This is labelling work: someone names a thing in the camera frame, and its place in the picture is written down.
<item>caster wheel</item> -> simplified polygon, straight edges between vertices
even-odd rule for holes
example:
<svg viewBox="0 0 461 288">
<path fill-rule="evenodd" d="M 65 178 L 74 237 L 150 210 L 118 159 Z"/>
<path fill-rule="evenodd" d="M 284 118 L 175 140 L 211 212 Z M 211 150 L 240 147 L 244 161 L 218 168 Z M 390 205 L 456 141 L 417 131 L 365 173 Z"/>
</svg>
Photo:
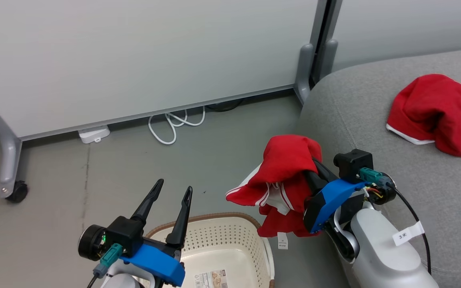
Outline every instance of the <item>caster wheel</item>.
<svg viewBox="0 0 461 288">
<path fill-rule="evenodd" d="M 26 198 L 28 195 L 28 185 L 24 183 L 24 181 L 16 181 L 13 187 L 13 193 L 6 197 L 9 202 L 11 203 L 20 203 Z"/>
</svg>

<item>gray sofa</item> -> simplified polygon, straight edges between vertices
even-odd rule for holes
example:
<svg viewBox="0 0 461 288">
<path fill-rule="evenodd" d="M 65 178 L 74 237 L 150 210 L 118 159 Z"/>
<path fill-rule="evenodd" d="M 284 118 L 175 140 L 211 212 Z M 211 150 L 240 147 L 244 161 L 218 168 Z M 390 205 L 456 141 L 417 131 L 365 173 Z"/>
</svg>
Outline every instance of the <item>gray sofa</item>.
<svg viewBox="0 0 461 288">
<path fill-rule="evenodd" d="M 434 144 L 413 145 L 385 127 L 397 93 L 430 73 L 461 83 L 461 51 L 362 64 L 332 73 L 311 91 L 296 133 L 320 143 L 328 167 L 334 167 L 337 153 L 354 148 L 373 153 L 375 169 L 394 178 L 421 219 L 434 279 L 441 288 L 461 288 L 461 158 L 440 152 Z M 399 199 L 381 208 L 398 229 L 415 222 Z M 421 237 L 411 243 L 426 264 Z M 356 286 L 351 275 L 348 279 Z"/>
</svg>

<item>coiled white cord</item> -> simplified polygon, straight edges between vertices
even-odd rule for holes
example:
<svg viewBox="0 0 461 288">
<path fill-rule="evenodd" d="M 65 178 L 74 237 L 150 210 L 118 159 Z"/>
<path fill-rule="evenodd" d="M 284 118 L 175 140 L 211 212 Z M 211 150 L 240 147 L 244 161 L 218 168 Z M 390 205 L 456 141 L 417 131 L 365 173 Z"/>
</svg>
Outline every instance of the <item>coiled white cord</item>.
<svg viewBox="0 0 461 288">
<path fill-rule="evenodd" d="M 172 122 L 172 120 L 170 119 L 170 116 L 174 117 L 176 120 L 179 120 L 181 123 L 174 124 Z M 150 121 L 152 120 L 152 117 L 153 116 L 148 118 L 148 129 L 150 130 L 152 135 L 154 135 L 154 137 L 159 142 L 161 142 L 161 143 L 163 143 L 165 145 L 172 145 L 172 144 L 175 143 L 175 140 L 177 140 L 177 133 L 175 132 L 176 127 L 181 127 L 184 124 L 190 125 L 190 126 L 199 126 L 200 124 L 202 124 L 204 122 L 204 119 L 205 119 L 205 107 L 202 106 L 202 120 L 200 120 L 200 122 L 198 122 L 198 123 L 191 123 L 191 122 L 187 121 L 188 120 L 188 112 L 186 111 L 186 109 L 184 110 L 184 119 L 181 119 L 181 118 L 173 115 L 172 113 L 165 113 L 166 120 L 168 121 L 168 124 L 170 125 L 170 128 L 172 128 L 172 133 L 174 133 L 174 139 L 172 141 L 170 141 L 170 142 L 166 142 L 166 141 L 161 140 L 161 138 L 159 138 L 159 136 L 154 132 L 154 130 L 152 130 L 152 125 L 150 124 Z"/>
</svg>

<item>laundry basket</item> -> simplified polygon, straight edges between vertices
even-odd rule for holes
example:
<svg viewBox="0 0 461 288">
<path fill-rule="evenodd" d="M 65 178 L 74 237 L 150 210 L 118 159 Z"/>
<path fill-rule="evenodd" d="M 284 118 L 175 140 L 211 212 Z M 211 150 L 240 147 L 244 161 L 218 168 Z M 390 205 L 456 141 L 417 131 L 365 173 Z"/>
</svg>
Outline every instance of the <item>laundry basket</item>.
<svg viewBox="0 0 461 288">
<path fill-rule="evenodd" d="M 165 242 L 174 222 L 146 237 Z M 181 254 L 186 277 L 182 288 L 273 288 L 275 268 L 260 224 L 244 213 L 191 217 Z"/>
</svg>

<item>red cloth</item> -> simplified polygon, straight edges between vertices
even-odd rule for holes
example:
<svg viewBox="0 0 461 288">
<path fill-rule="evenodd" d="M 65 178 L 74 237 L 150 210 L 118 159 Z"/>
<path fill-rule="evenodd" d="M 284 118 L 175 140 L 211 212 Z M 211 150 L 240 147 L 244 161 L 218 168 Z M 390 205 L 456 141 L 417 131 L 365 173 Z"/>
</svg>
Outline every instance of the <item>red cloth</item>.
<svg viewBox="0 0 461 288">
<path fill-rule="evenodd" d="M 298 237 L 316 235 L 303 225 L 303 202 L 311 191 L 301 172 L 317 172 L 313 157 L 321 161 L 321 148 L 314 140 L 298 135 L 275 136 L 268 142 L 258 169 L 225 198 L 243 206 L 259 206 L 259 212 L 267 215 L 258 229 L 261 237 L 275 237 L 277 232 L 294 232 Z"/>
<path fill-rule="evenodd" d="M 437 149 L 461 157 L 461 84 L 439 74 L 417 78 L 396 96 L 387 129 L 415 144 L 434 140 Z"/>
</svg>

